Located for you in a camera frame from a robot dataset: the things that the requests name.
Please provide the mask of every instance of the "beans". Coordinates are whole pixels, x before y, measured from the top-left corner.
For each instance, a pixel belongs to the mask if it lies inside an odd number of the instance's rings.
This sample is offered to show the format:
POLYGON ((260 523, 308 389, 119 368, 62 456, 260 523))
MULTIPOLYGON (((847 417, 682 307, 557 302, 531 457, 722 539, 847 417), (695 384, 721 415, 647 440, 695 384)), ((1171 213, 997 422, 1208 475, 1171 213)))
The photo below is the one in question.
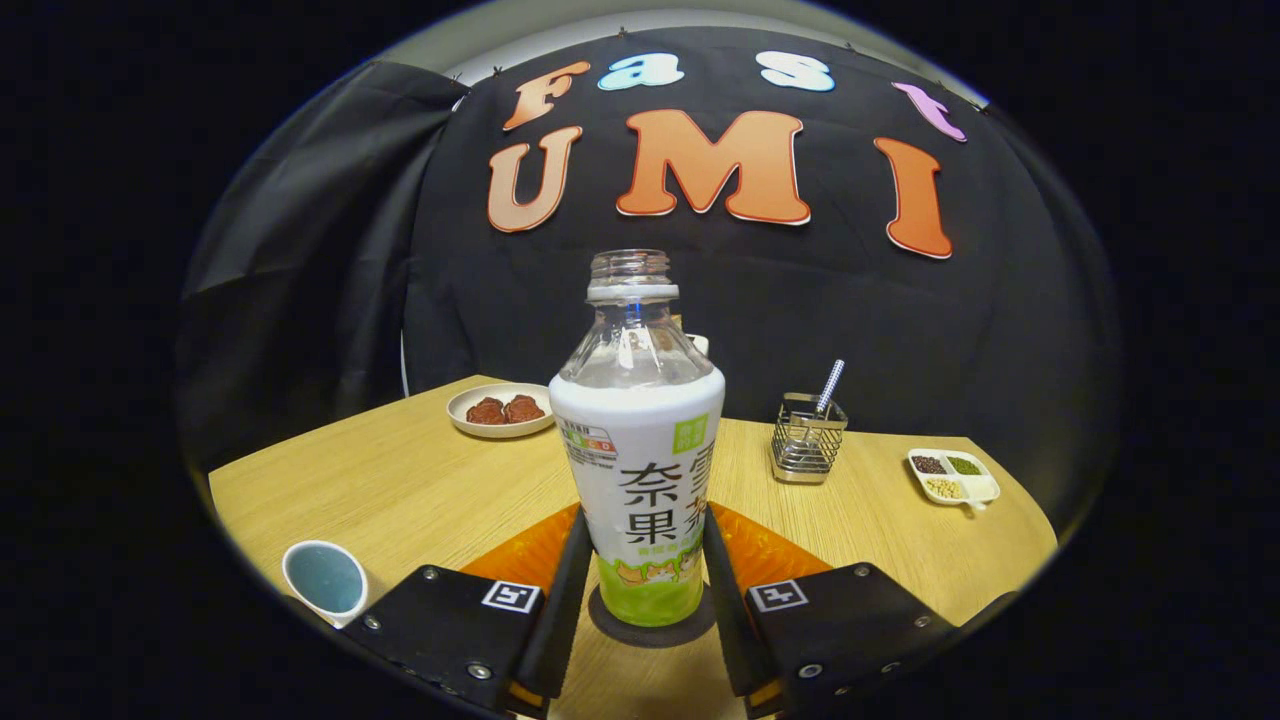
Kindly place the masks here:
POLYGON ((947 460, 951 461, 951 466, 956 469, 956 473, 960 473, 961 475, 980 475, 982 474, 982 469, 979 469, 973 462, 969 462, 964 457, 952 457, 952 456, 947 455, 947 460))
POLYGON ((911 462, 915 464, 915 469, 922 473, 929 473, 932 475, 945 475, 946 469, 942 468, 942 462, 938 462, 934 457, 925 457, 923 455, 913 455, 911 462))
POLYGON ((925 478, 924 484, 929 486, 929 489, 942 497, 951 500, 963 500, 965 497, 960 484, 952 480, 945 480, 942 478, 925 478))

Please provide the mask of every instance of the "metal utensil holder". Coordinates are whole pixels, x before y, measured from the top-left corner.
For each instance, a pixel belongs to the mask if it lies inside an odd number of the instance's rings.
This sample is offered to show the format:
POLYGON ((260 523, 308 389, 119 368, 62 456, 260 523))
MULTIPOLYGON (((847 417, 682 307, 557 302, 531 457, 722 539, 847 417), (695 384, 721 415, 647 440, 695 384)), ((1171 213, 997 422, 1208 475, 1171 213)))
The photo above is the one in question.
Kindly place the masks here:
POLYGON ((788 392, 773 424, 773 477, 783 483, 822 484, 840 452, 849 416, 835 401, 817 414, 818 396, 788 392))

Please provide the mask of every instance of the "pink letter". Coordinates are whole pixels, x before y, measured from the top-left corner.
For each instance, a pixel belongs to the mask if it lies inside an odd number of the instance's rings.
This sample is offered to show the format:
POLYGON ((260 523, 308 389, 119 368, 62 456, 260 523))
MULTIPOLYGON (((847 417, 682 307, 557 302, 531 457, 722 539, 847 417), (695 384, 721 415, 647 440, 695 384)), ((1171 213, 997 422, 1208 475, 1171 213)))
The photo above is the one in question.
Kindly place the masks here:
POLYGON ((905 92, 906 96, 911 99, 911 104, 915 105, 915 109, 924 115, 924 119, 929 120, 929 124, 938 128, 942 135, 956 142, 965 141, 964 132, 947 122, 947 109, 942 105, 942 102, 929 97, 923 90, 915 87, 914 85, 906 85, 905 82, 891 82, 890 85, 905 92))

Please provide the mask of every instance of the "black fabric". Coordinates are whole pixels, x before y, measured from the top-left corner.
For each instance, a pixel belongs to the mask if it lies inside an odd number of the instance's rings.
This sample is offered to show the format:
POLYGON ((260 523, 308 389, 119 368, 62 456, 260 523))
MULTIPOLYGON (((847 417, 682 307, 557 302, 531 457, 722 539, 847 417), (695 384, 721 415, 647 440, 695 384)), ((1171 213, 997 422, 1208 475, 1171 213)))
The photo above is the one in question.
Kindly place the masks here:
POLYGON ((961 97, 840 47, 737 28, 611 36, 477 82, 440 138, 417 205, 404 315, 411 392, 476 372, 547 383, 590 324, 591 255, 622 247, 671 256, 685 329, 710 338, 727 379, 726 416, 772 421, 783 392, 818 392, 841 357, 836 400, 852 429, 968 436, 1060 532, 1083 512, 1091 484, 1083 479, 1110 457, 1117 392, 1105 258, 1044 163, 961 97), (764 50, 822 60, 835 90, 771 85, 755 63, 764 50), (684 79, 595 86, 609 64, 640 53, 676 54, 684 79), (502 131, 520 85, 579 60, 591 69, 549 99, 549 114, 502 131), (891 82, 916 85, 946 105, 968 142, 933 128, 891 82), (810 223, 731 217, 723 205, 736 178, 698 214, 669 172, 672 213, 621 215, 614 202, 630 187, 636 154, 626 119, 662 108, 685 110, 710 141, 748 110, 803 120, 796 178, 810 223), (527 201, 541 182, 539 140, 567 126, 584 132, 556 213, 527 232, 493 228, 489 158, 521 142, 532 147, 516 188, 527 201), (872 143, 882 136, 940 161, 950 259, 904 251, 886 237, 897 197, 872 143))
POLYGON ((175 401, 200 470, 402 396, 411 224, 465 92, 419 68, 364 64, 232 182, 182 293, 175 401))

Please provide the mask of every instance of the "blue liquid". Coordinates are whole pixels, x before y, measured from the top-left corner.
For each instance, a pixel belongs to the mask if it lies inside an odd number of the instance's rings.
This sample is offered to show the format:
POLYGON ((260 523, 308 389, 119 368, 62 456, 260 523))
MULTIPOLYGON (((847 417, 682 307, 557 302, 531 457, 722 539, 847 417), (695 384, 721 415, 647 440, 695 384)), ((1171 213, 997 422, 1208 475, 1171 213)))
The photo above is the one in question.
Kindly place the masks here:
POLYGON ((305 547, 289 557, 293 588, 325 612, 349 612, 360 602, 360 569, 330 547, 305 547))

